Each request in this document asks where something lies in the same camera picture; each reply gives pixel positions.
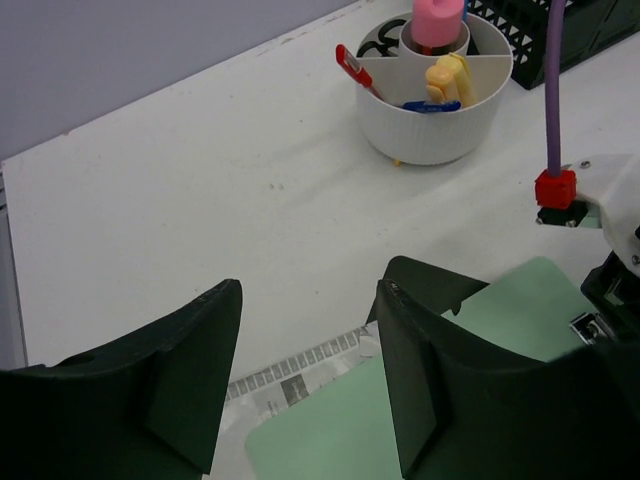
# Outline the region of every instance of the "white round container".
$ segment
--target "white round container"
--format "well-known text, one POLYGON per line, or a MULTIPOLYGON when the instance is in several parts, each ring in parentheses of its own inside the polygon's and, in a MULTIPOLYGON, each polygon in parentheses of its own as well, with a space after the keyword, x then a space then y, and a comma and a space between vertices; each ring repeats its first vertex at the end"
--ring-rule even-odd
MULTIPOLYGON (((470 32, 480 54, 466 59, 479 102, 457 112, 410 112, 400 106, 409 101, 428 100, 425 72, 438 57, 420 55, 412 50, 408 45, 408 26, 409 23, 405 24, 399 34, 397 57, 365 55, 359 59, 388 103, 358 86, 358 123, 369 142, 394 160, 417 165, 451 162, 471 152, 489 133, 503 89, 511 77, 511 47, 492 24, 468 15, 468 29, 462 29, 456 51, 467 51, 470 32)), ((378 28, 369 33, 363 43, 377 38, 378 28)))

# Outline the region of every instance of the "black container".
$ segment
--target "black container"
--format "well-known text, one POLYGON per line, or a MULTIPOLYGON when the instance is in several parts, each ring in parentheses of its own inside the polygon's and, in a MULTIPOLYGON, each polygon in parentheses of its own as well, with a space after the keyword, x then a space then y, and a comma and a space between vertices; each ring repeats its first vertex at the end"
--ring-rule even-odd
MULTIPOLYGON (((509 39, 512 78, 526 89, 544 82, 551 0, 471 0, 469 11, 509 39)), ((640 0, 567 0, 562 37, 564 72, 640 31, 640 0)))

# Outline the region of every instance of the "blue pen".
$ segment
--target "blue pen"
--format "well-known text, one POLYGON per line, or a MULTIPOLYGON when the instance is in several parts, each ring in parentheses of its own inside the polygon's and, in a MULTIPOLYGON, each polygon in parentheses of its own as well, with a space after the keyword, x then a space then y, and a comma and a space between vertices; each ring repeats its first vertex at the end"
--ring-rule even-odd
POLYGON ((458 100, 454 100, 447 103, 407 102, 402 105, 402 108, 417 113, 442 113, 455 112, 456 110, 460 110, 461 106, 458 100))

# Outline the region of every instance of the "yellow object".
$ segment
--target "yellow object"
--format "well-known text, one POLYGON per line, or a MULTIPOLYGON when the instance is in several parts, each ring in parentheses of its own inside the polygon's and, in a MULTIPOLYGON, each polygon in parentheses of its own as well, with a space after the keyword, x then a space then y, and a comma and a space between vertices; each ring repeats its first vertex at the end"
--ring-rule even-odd
POLYGON ((442 90, 438 87, 427 85, 427 93, 429 94, 429 97, 431 97, 431 101, 433 103, 444 103, 444 95, 442 94, 442 90))
POLYGON ((471 71, 463 56, 451 53, 438 59, 436 65, 444 67, 453 73, 462 108, 473 107, 478 103, 476 89, 471 80, 471 71))
POLYGON ((427 92, 431 96, 431 100, 437 103, 451 102, 460 100, 458 87, 453 72, 442 65, 433 65, 429 67, 426 73, 427 92))

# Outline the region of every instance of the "white table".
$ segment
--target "white table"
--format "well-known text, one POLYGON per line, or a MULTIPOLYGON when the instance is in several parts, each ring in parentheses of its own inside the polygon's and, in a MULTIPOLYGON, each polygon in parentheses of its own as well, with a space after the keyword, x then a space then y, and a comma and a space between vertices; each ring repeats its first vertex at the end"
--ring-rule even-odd
MULTIPOLYGON (((395 255, 492 280, 535 255, 576 281, 599 231, 540 227, 543 91, 508 86, 490 138, 393 166, 334 60, 408 1, 360 2, 4 165, 30 363, 53 364, 239 278, 237 377, 362 324, 395 255)), ((562 76, 564 161, 639 151, 640 36, 562 76)))

